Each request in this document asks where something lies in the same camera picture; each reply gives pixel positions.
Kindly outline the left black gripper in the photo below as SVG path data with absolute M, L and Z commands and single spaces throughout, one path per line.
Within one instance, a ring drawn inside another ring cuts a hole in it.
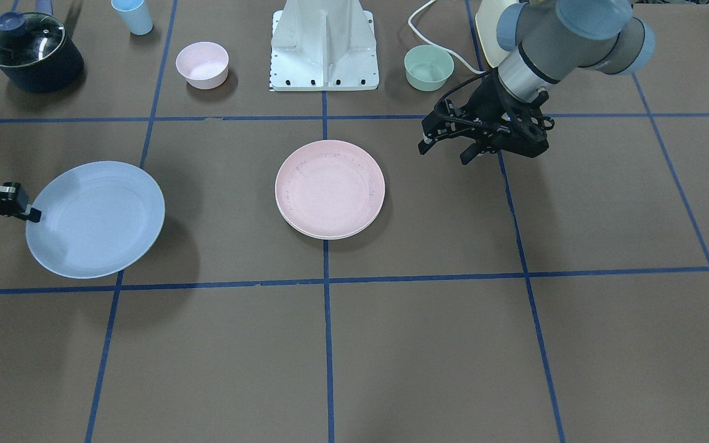
M 451 95 L 476 84 L 467 103 L 457 107 Z M 503 151 L 501 146 L 510 133 L 507 107 L 521 103 L 512 98 L 500 83 L 497 73 L 481 73 L 451 88 L 433 105 L 433 128 L 423 129 L 417 144 L 421 155 L 427 154 L 438 142 L 465 137 L 473 141 L 459 155 L 462 165 L 491 151 Z

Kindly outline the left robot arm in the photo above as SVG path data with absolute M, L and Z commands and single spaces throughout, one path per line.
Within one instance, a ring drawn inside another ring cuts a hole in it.
M 647 65 L 656 46 L 648 23 L 630 1 L 514 2 L 490 26 L 481 42 L 498 45 L 506 56 L 471 81 L 466 104 L 444 94 L 422 120 L 417 149 L 426 154 L 448 138 L 470 138 L 460 160 L 506 151 L 534 159 L 548 149 L 554 121 L 542 113 L 549 91 L 577 68 L 630 75 Z

